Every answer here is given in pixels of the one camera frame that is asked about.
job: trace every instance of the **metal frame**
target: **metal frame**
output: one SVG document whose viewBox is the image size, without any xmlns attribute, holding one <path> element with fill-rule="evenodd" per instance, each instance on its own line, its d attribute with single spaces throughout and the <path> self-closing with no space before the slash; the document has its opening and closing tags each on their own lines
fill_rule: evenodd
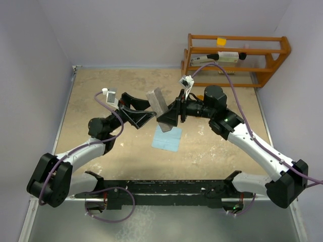
<svg viewBox="0 0 323 242">
<path fill-rule="evenodd" d="M 66 111 L 67 111 L 68 103 L 69 103 L 71 93 L 72 93 L 72 90 L 73 90 L 77 70 L 82 68 L 82 66 L 75 66 L 73 68 L 74 68 L 74 74 L 73 74 L 73 77 L 72 77 L 72 85 L 71 85 L 71 88 L 70 88 L 70 91 L 69 91 L 68 100 L 67 100 L 67 102 L 65 104 L 62 120 L 60 122 L 59 129 L 58 129 L 58 132 L 57 132 L 57 135 L 56 135 L 56 138 L 55 138 L 52 153 L 55 153 L 57 143 L 58 143 L 58 140 L 59 140 L 59 137 L 60 137 L 60 134 L 61 134 L 61 130 L 62 130 L 65 114 L 66 114 Z M 253 81 L 256 81 L 256 76 L 251 75 L 251 79 Z M 263 112 L 263 108 L 262 108 L 261 100 L 260 100 L 260 97 L 259 97 L 258 89 L 254 88 L 254 91 L 255 91 L 256 98 L 257 98 L 257 101 L 258 101 L 258 104 L 259 104 L 259 109 L 260 109 L 260 112 L 261 112 L 263 123 L 265 125 L 266 132 L 267 132 L 267 135 L 268 135 L 268 138 L 269 138 L 269 141 L 270 141 L 270 145 L 273 146 L 272 138 L 271 138 L 270 131 L 269 131 L 268 125 L 267 125 L 267 121 L 266 121 L 266 118 L 265 118 L 265 115 L 264 115 L 264 112 Z M 257 195 L 256 199 L 258 201 L 268 201 L 269 200 L 268 197 L 260 196 L 260 195 L 259 196 Z M 74 196 L 70 196 L 70 197 L 66 198 L 66 201 L 84 201 L 84 200 L 85 199 L 77 199 Z M 87 200 L 88 201 L 101 201 L 101 199 L 87 199 Z M 236 200 L 237 199 L 233 199 L 233 198 L 222 199 L 223 202 L 231 202 L 231 201 L 236 201 Z M 37 209 L 38 209 L 38 199 L 31 196 L 31 198 L 29 200 L 29 207 L 28 207 L 28 211 L 27 211 L 26 218 L 25 218 L 25 221 L 24 221 L 24 225 L 22 227 L 20 237 L 19 237 L 19 240 L 18 240 L 19 242 L 28 242 L 29 241 L 29 237 L 30 237 L 31 229 L 33 227 L 33 222 L 34 222 L 34 219 L 35 219 L 35 216 L 36 216 Z M 308 241 L 308 236 L 307 236 L 307 233 L 306 233 L 306 228 L 305 228 L 303 218 L 302 218 L 302 214 L 301 214 L 301 211 L 300 211 L 300 209 L 298 207 L 297 201 L 294 201 L 290 205 L 290 209 L 291 209 L 291 213 L 292 213 L 293 220 L 294 220 L 294 223 L 295 223 L 296 231 L 298 233 L 299 240 L 301 242 L 307 242 Z"/>
</svg>

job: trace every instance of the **gray block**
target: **gray block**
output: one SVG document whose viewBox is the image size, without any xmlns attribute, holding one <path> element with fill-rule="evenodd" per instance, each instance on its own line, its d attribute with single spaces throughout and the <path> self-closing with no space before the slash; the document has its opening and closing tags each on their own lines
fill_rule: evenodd
<svg viewBox="0 0 323 242">
<path fill-rule="evenodd" d="M 157 114 L 156 117 L 159 117 L 160 115 L 168 111 L 166 101 L 159 87 L 157 87 L 155 90 L 148 91 L 146 93 L 146 97 L 150 103 L 152 110 L 156 112 Z M 167 125 L 163 123 L 158 123 L 158 124 L 161 128 L 161 131 L 163 131 L 164 133 L 172 130 L 173 128 L 173 126 L 171 125 Z"/>
</svg>

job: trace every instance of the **white wall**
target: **white wall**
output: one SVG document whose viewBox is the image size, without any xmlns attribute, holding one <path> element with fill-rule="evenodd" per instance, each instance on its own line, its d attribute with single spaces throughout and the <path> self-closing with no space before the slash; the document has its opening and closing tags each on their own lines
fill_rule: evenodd
<svg viewBox="0 0 323 242">
<path fill-rule="evenodd" d="M 275 34 L 286 35 L 292 52 L 260 90 L 276 148 L 309 165 L 323 179 L 323 1 L 293 0 Z M 323 186 L 299 197 L 311 241 L 323 241 Z"/>
<path fill-rule="evenodd" d="M 272 35 L 291 0 L 39 0 L 74 65 L 179 67 L 187 34 Z"/>
<path fill-rule="evenodd" d="M 1 1 L 1 241 L 19 238 L 26 186 L 40 156 L 51 152 L 71 77 L 71 63 L 38 1 Z"/>
</svg>

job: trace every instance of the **blue square cloth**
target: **blue square cloth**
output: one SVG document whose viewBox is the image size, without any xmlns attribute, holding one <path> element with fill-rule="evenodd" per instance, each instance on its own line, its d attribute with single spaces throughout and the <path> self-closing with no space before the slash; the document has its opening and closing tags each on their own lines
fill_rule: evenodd
<svg viewBox="0 0 323 242">
<path fill-rule="evenodd" d="M 178 151 L 182 129 L 173 127 L 171 131 L 163 133 L 159 125 L 157 125 L 155 135 L 152 140 L 152 147 L 173 152 Z"/>
</svg>

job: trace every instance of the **yellow cube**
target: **yellow cube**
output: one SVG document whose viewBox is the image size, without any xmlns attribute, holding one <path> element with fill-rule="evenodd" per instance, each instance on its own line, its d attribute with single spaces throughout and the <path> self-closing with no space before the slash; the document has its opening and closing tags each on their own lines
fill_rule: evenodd
<svg viewBox="0 0 323 242">
<path fill-rule="evenodd" d="M 222 38 L 222 37 L 218 37 L 217 38 L 217 46 L 218 47 L 224 47 L 227 43 L 227 39 Z"/>
</svg>

